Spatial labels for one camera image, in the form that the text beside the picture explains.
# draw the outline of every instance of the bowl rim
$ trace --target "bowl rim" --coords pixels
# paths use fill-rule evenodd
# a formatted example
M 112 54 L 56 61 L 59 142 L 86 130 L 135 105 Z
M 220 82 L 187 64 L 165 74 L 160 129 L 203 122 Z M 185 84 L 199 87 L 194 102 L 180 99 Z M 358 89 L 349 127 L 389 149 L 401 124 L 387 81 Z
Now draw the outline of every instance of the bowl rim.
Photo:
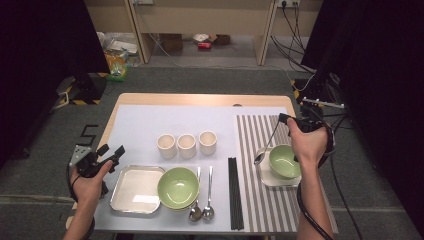
M 191 206 L 191 205 L 192 205 L 192 204 L 196 201 L 196 199 L 198 198 L 199 193 L 200 193 L 200 183 L 199 183 L 199 181 L 196 181 L 196 182 L 197 182 L 197 184 L 196 184 L 196 186 L 197 186 L 197 191 L 196 191 L 196 194 L 195 194 L 195 196 L 194 196 L 193 200 L 192 200 L 192 201 L 190 201 L 187 205 L 186 205 L 186 204 L 184 204 L 184 205 L 182 205 L 182 206 L 180 206 L 180 207 L 173 207 L 173 206 L 169 206 L 169 205 L 168 205 L 168 204 L 166 204 L 164 201 L 162 201 L 162 199 L 161 199 L 161 194 L 160 194 L 160 191 L 159 191 L 159 186 L 160 186 L 160 183 L 161 183 L 162 179 L 164 179 L 164 178 L 165 178 L 165 176 L 166 176 L 167 174 L 169 174 L 169 172 L 170 172 L 170 171 L 176 171 L 177 169 L 187 170 L 188 172 L 192 173 L 192 174 L 193 174 L 193 176 L 195 176 L 195 178 L 197 179 L 196 174 L 195 174 L 195 173 L 194 173 L 191 169 L 189 169 L 189 168 L 187 168 L 187 167 L 173 167 L 173 168 L 171 168 L 171 169 L 169 169 L 169 170 L 165 171 L 165 173 L 164 173 L 164 174 L 161 176 L 161 178 L 159 179 L 159 182 L 158 182 L 158 185 L 157 185 L 157 193 L 158 193 L 159 201 L 160 201 L 163 205 L 165 205 L 166 207 L 168 207 L 168 208 L 170 208 L 170 209 L 173 209 L 173 210 L 184 210 L 184 209 L 186 209 L 187 207 Z
M 293 178 L 297 178 L 297 177 L 301 176 L 302 173 L 300 171 L 300 165 L 299 165 L 299 163 L 297 163 L 297 165 L 299 166 L 299 174 L 296 174 L 295 176 L 286 176 L 285 174 L 281 173 L 281 171 L 279 171 L 278 169 L 275 168 L 275 166 L 273 164 L 273 161 L 271 161 L 271 153 L 272 153 L 272 150 L 274 150 L 275 148 L 278 148 L 278 147 L 285 147 L 285 148 L 287 147 L 287 148 L 289 148 L 291 150 L 291 152 L 293 153 L 293 156 L 295 155 L 294 152 L 293 152 L 293 149 L 292 149 L 291 145 L 288 145 L 288 144 L 279 144 L 279 145 L 273 147 L 271 149 L 271 151 L 269 152 L 269 166 L 271 167 L 271 170 L 274 171 L 275 173 L 277 173 L 278 175 L 280 175 L 281 177 L 284 177 L 284 178 L 293 179 Z

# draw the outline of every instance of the striped mat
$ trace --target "striped mat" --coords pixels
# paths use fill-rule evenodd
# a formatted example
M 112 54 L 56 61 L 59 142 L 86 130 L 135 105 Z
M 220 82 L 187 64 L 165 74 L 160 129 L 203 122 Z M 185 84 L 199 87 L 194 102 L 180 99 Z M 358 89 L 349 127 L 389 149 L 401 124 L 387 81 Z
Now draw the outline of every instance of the striped mat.
M 296 200 L 297 187 L 268 187 L 261 182 L 259 167 L 253 164 L 256 151 L 266 146 L 278 116 L 237 115 L 237 147 L 240 158 L 239 168 L 240 192 L 243 202 L 244 225 L 246 231 L 257 233 L 295 233 L 297 232 L 299 207 Z M 290 144 L 288 128 L 280 123 L 270 143 L 270 147 Z M 337 225 L 331 210 L 328 212 L 336 233 Z

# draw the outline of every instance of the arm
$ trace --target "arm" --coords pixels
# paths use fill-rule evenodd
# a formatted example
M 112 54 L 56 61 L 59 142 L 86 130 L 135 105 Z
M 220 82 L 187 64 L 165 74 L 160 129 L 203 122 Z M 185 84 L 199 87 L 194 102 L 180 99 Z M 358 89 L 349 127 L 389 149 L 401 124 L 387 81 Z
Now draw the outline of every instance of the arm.
M 75 181 L 73 188 L 78 197 L 78 207 L 63 239 L 82 239 L 88 232 L 99 203 L 103 177 L 111 166 L 112 161 L 106 162 L 93 178 L 78 177 L 76 168 L 72 169 L 71 183 Z
M 303 133 L 291 118 L 287 120 L 287 125 L 290 129 L 292 148 L 302 171 L 303 203 L 312 218 L 333 238 L 318 174 L 318 163 L 327 144 L 327 132 L 320 128 L 311 133 Z M 297 239 L 323 239 L 302 213 L 299 216 Z

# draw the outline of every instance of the hand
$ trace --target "hand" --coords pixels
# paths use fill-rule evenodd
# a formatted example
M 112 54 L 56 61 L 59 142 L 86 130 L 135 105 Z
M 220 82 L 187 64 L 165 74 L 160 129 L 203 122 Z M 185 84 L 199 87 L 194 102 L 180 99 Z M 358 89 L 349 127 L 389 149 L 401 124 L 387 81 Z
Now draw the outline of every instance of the hand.
M 324 127 L 310 133 L 302 132 L 296 122 L 289 118 L 287 126 L 290 130 L 292 148 L 300 165 L 318 168 L 319 160 L 327 147 L 327 132 Z
M 75 195 L 77 195 L 78 204 L 97 206 L 102 191 L 103 177 L 109 172 L 111 167 L 112 161 L 107 161 L 93 178 L 79 177 L 77 169 L 72 169 L 71 183 L 75 181 L 73 189 Z

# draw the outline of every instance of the forearm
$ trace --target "forearm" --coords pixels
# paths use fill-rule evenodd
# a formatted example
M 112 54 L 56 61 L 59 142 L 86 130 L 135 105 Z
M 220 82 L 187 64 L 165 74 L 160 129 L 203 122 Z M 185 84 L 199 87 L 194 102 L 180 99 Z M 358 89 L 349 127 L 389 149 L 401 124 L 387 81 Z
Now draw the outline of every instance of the forearm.
M 330 219 L 322 193 L 318 169 L 302 167 L 302 201 L 310 216 L 327 234 L 333 237 Z M 320 233 L 307 221 L 303 213 L 299 216 L 297 239 L 323 239 Z
M 95 203 L 78 204 L 75 216 L 63 239 L 82 239 L 90 229 L 96 207 Z

